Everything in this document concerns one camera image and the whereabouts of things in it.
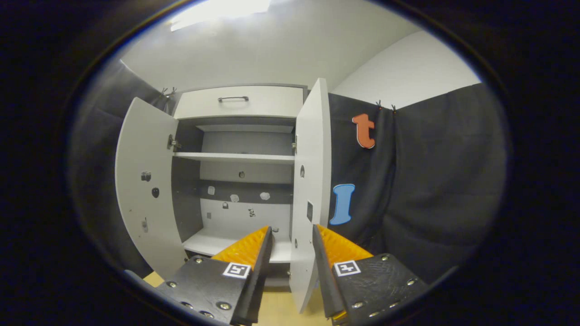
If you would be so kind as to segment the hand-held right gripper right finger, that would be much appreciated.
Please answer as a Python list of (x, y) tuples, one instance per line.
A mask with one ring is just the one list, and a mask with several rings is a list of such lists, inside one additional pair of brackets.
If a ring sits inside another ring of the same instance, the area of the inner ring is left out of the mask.
[(325, 317), (334, 326), (390, 320), (429, 288), (393, 254), (371, 254), (322, 225), (313, 225), (311, 241)]

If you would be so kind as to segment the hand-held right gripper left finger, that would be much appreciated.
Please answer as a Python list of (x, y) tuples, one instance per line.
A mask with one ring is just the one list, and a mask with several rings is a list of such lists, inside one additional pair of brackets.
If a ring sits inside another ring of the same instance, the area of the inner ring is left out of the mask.
[(251, 326), (258, 321), (273, 244), (273, 230), (266, 225), (210, 258), (190, 257), (164, 277), (157, 294), (195, 320)]

